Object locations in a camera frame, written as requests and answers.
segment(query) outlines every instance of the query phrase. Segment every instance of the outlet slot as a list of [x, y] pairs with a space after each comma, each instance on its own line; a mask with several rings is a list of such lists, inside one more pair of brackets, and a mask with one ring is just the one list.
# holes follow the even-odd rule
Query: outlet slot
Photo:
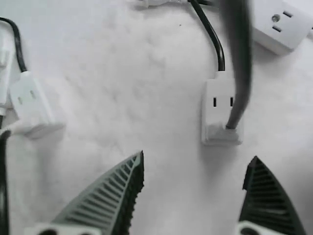
[[283, 14], [284, 14], [285, 16], [288, 16], [289, 18], [293, 17], [293, 14], [290, 13], [290, 12], [288, 12], [288, 11], [284, 11]]
[[281, 29], [281, 28], [276, 27], [276, 26], [273, 26], [272, 28], [273, 28], [273, 29], [275, 29], [277, 32], [281, 32], [281, 31], [282, 31], [282, 29]]

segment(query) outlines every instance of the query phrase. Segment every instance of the outlet socket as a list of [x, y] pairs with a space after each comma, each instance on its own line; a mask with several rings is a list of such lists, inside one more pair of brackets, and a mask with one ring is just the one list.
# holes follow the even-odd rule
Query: outlet socket
[[298, 47], [313, 27], [313, 19], [281, 0], [253, 0], [253, 37], [275, 54]]
[[202, 99], [201, 141], [205, 145], [239, 145], [243, 141], [243, 119], [236, 130], [225, 130], [235, 97], [233, 76], [217, 72], [205, 85]]

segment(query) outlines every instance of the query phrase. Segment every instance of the white surface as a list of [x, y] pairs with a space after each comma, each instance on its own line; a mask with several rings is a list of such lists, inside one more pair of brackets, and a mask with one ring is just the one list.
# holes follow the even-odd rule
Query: white surface
[[19, 120], [36, 118], [39, 120], [28, 136], [32, 138], [44, 135], [65, 127], [65, 119], [60, 108], [58, 97], [49, 96], [40, 81], [31, 72], [21, 73], [19, 81], [10, 86], [10, 98]]
[[[309, 0], [293, 4], [307, 13], [313, 9]], [[205, 12], [229, 69], [218, 13]], [[286, 57], [255, 47], [245, 142], [208, 148], [200, 141], [201, 94], [214, 77], [216, 55], [190, 6], [5, 0], [0, 15], [19, 25], [29, 68], [58, 91], [68, 123], [64, 138], [50, 148], [39, 142], [35, 156], [23, 139], [10, 141], [12, 234], [51, 221], [139, 149], [145, 153], [145, 187], [133, 235], [232, 234], [254, 155], [274, 172], [313, 233], [312, 34]]]
[[235, 101], [235, 79], [232, 73], [219, 71], [204, 85], [202, 98], [201, 140], [207, 145], [239, 145], [243, 142], [244, 118], [235, 130], [227, 130], [231, 98]]
[[50, 223], [39, 223], [31, 228], [26, 228], [24, 235], [40, 235], [46, 230], [56, 231], [58, 235], [101, 235], [101, 231], [96, 228]]
[[255, 40], [278, 55], [296, 49], [312, 30], [313, 17], [285, 1], [253, 0], [251, 5]]

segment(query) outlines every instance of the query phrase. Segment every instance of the black cable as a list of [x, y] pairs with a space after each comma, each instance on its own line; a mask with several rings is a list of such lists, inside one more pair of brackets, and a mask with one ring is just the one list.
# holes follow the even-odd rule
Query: black cable
[[2, 128], [3, 116], [0, 115], [0, 129]]
[[11, 131], [0, 136], [0, 231], [1, 235], [9, 235], [9, 200], [6, 175], [6, 143]]
[[248, 0], [220, 0], [235, 73], [236, 95], [227, 129], [236, 129], [250, 99], [252, 83], [251, 19]]
[[217, 60], [218, 60], [218, 71], [225, 71], [225, 56], [224, 56], [224, 51], [223, 51], [223, 47], [221, 45], [221, 42], [216, 34], [216, 32], [214, 31], [211, 23], [209, 22], [209, 20], [207, 19], [205, 13], [203, 12], [201, 6], [199, 5], [199, 3], [197, 2], [197, 0], [189, 0], [191, 5], [193, 6], [194, 10], [196, 11], [197, 15], [199, 16], [205, 30], [207, 31], [207, 33], [209, 34], [213, 45], [215, 47], [216, 50], [216, 54], [217, 54]]
[[20, 67], [21, 72], [27, 71], [24, 58], [23, 58], [23, 52], [22, 52], [22, 45], [21, 45], [21, 36], [20, 36], [20, 31], [17, 25], [12, 21], [7, 18], [0, 17], [0, 21], [8, 23], [13, 30], [14, 34], [14, 40], [15, 40], [15, 48], [16, 48], [16, 57], [18, 60], [18, 64]]

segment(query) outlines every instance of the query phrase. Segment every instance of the black power cord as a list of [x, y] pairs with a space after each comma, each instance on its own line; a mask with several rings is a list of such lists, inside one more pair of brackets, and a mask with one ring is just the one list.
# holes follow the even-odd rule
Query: black power cord
[[20, 31], [17, 25], [12, 21], [7, 18], [0, 17], [0, 21], [8, 23], [13, 30], [14, 34], [14, 40], [15, 40], [15, 48], [16, 48], [16, 57], [18, 60], [18, 64], [20, 67], [21, 72], [27, 71], [24, 58], [23, 58], [23, 52], [22, 52], [22, 44], [21, 44], [21, 36], [20, 36]]
[[6, 175], [6, 143], [11, 131], [0, 136], [0, 231], [1, 235], [9, 235], [9, 200]]
[[[223, 47], [222, 47], [222, 44], [221, 44], [216, 32], [213, 29], [213, 26], [211, 25], [210, 21], [207, 19], [207, 17], [205, 15], [205, 13], [203, 12], [199, 2], [197, 2], [197, 0], [188, 0], [188, 1], [193, 6], [195, 12], [199, 16], [205, 30], [207, 31], [207, 33], [209, 34], [209, 36], [213, 42], [213, 45], [215, 47], [216, 54], [217, 54], [218, 71], [225, 71], [225, 56], [224, 56]], [[205, 1], [205, 0], [200, 0], [200, 1], [202, 3], [203, 2], [209, 3], [208, 1]]]
[[235, 73], [236, 95], [227, 129], [236, 129], [250, 100], [252, 83], [251, 19], [248, 0], [220, 0]]

